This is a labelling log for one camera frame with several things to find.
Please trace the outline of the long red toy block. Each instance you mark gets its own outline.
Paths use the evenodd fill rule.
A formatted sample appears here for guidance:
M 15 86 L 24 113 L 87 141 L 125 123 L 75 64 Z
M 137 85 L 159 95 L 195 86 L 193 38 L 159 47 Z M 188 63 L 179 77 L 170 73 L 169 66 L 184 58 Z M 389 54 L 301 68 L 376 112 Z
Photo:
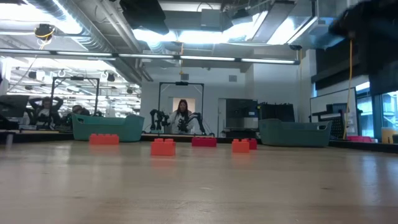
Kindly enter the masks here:
M 217 138 L 192 138 L 192 146 L 193 147 L 216 147 L 217 146 Z

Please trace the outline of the black cabinet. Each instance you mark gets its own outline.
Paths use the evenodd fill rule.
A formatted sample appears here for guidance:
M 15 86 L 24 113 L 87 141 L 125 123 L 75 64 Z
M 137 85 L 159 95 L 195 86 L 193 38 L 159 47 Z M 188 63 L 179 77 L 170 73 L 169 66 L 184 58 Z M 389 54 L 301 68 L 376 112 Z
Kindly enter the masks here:
M 226 99 L 226 127 L 257 129 L 257 100 Z
M 293 104 L 268 104 L 260 103 L 257 106 L 258 118 L 262 119 L 279 119 L 282 122 L 294 122 L 294 106 Z

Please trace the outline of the small orange toy block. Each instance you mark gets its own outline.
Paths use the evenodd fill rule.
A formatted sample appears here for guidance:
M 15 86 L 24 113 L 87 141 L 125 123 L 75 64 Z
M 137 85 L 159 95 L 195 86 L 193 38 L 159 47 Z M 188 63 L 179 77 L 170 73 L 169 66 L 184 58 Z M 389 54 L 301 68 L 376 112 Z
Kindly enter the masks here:
M 233 153 L 249 153 L 250 152 L 250 144 L 247 139 L 234 139 L 232 144 L 232 152 Z
M 157 138 L 150 145 L 150 154 L 152 156 L 174 156 L 175 149 L 176 142 L 173 139 Z

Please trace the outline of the long LED light bar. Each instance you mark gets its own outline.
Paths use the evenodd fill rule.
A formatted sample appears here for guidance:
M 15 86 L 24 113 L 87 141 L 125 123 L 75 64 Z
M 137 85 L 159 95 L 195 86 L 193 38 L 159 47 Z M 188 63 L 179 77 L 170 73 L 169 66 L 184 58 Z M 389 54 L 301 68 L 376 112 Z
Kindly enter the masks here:
M 56 50 L 31 50 L 31 49 L 4 49 L 0 48 L 1 55 L 20 55 L 28 57 L 30 55 L 39 57 L 82 57 L 88 60 L 116 60 L 117 58 L 138 58 L 151 60 L 202 60 L 214 62 L 233 62 L 233 63 L 263 63 L 281 65 L 299 65 L 299 60 L 282 60 L 274 58 L 239 58 L 239 57 L 213 57 L 213 56 L 194 56 L 194 55 L 159 55 L 159 54 L 121 54 L 121 53 L 102 53 L 102 52 L 71 52 Z

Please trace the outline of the teal plastic bin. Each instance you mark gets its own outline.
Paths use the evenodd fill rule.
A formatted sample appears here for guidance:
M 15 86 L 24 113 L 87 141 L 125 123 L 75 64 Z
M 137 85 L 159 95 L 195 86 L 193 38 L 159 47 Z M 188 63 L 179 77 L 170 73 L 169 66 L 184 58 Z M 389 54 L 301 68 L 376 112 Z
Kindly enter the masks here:
M 75 140 L 88 141 L 92 134 L 116 134 L 120 142 L 136 142 L 141 139 L 144 117 L 134 114 L 125 118 L 72 114 L 72 126 Z

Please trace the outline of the grey-green plastic bin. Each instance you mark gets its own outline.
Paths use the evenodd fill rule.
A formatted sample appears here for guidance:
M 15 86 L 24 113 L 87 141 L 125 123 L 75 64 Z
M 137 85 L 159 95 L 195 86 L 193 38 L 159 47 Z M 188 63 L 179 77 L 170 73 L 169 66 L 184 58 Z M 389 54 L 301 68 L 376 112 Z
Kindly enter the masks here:
M 269 146 L 326 147 L 330 141 L 331 121 L 319 123 L 259 120 L 261 142 Z

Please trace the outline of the long orange toy block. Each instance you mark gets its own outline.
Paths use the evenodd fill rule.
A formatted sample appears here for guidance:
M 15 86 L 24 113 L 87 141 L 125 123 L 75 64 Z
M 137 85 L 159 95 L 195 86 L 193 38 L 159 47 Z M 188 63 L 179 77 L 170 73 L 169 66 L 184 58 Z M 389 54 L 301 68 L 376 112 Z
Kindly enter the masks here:
M 117 134 L 92 134 L 89 143 L 92 145 L 118 145 L 119 136 Z

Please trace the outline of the whiteboard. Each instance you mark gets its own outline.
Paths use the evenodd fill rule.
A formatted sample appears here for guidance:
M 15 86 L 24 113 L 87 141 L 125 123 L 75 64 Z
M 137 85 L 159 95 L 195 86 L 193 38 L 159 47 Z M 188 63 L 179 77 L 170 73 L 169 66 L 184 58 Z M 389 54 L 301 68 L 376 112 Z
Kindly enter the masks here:
M 355 88 L 335 91 L 332 93 L 320 95 L 310 99 L 310 121 L 313 123 L 321 122 L 312 113 L 326 110 L 327 104 L 344 103 L 346 104 L 345 112 L 345 131 L 344 137 L 358 135 L 358 115 L 356 107 L 356 90 Z

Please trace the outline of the black pegboard rack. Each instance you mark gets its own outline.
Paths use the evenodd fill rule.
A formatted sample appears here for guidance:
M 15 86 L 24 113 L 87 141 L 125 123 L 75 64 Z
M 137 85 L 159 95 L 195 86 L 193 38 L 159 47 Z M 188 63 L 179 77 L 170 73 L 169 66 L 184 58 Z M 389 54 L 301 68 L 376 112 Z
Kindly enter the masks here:
M 343 139 L 345 131 L 346 104 L 327 104 L 326 110 L 312 113 L 318 121 L 329 121 L 331 123 L 330 139 Z

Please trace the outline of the red storage bin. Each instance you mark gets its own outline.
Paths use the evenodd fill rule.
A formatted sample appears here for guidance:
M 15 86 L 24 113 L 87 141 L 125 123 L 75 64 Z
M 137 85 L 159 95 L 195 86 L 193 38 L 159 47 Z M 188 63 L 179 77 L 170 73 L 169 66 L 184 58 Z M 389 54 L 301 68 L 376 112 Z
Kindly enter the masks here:
M 372 143 L 373 141 L 369 136 L 347 136 L 346 139 L 352 142 Z

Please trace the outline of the dark monitor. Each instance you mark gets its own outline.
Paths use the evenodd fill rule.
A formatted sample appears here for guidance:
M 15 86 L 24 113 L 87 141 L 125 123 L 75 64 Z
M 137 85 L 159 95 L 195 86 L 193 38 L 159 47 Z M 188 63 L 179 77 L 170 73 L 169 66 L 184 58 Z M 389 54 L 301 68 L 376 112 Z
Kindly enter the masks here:
M 1 95 L 0 115 L 6 118 L 22 118 L 29 100 L 27 95 Z

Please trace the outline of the pale yellow container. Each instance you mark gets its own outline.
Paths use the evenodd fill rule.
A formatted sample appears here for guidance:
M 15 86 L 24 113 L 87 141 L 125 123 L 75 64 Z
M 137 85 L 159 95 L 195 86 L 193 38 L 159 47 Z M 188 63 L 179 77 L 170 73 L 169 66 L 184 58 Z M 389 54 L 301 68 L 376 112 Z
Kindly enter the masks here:
M 398 130 L 392 127 L 382 127 L 381 128 L 381 140 L 383 144 L 393 144 L 393 136 L 398 134 Z

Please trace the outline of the black gantry frame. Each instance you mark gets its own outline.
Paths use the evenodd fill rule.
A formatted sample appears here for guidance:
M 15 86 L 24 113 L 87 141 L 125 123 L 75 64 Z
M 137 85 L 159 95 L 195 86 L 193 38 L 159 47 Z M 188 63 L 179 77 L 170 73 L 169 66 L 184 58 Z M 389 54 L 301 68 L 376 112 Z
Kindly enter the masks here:
M 158 110 L 170 115 L 177 109 L 181 99 L 185 99 L 188 103 L 188 109 L 192 113 L 203 112 L 204 105 L 204 84 L 179 82 L 160 82 L 158 95 Z M 163 133 L 171 134 L 171 126 L 163 128 Z M 193 133 L 188 135 L 201 135 L 199 127 L 194 126 Z
M 55 85 L 55 82 L 58 79 L 61 79 L 61 82 L 58 85 Z M 95 108 L 94 108 L 94 113 L 96 113 L 97 109 L 98 109 L 98 97 L 99 97 L 99 91 L 100 91 L 100 79 L 99 78 L 85 78 L 84 76 L 53 77 L 52 78 L 52 91 L 51 91 L 51 95 L 50 95 L 49 122 L 51 120 L 51 115 L 52 115 L 54 91 L 55 91 L 56 87 L 58 87 L 65 80 L 74 80 L 74 81 L 85 81 L 85 80 L 92 81 L 92 80 L 95 80 L 96 81 L 96 84 L 93 85 L 96 88 Z

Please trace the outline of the large rectangular ventilation duct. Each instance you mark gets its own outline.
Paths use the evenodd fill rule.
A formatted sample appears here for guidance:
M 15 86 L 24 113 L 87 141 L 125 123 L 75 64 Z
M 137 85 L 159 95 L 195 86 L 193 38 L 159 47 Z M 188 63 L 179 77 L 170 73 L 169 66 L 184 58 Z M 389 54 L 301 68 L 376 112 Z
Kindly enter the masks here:
M 254 25 L 246 38 L 256 44 L 327 49 L 343 40 L 328 28 L 345 7 L 344 0 L 258 0 L 249 9 Z

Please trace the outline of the black aluminium table frame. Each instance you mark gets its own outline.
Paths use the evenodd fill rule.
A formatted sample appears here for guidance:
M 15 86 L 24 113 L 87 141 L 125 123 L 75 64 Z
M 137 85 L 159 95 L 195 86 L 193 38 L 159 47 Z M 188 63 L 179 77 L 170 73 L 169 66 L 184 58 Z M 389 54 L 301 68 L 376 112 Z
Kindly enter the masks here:
M 0 132 L 0 143 L 5 143 L 8 135 L 11 135 L 13 137 L 13 142 L 15 143 L 74 140 L 72 133 L 56 133 L 51 131 L 49 133 L 40 133 L 38 131 L 34 131 L 33 133 L 15 133 L 12 131 L 3 131 Z M 398 144 L 331 140 L 329 142 L 329 146 L 366 151 L 386 151 L 391 153 L 398 153 Z

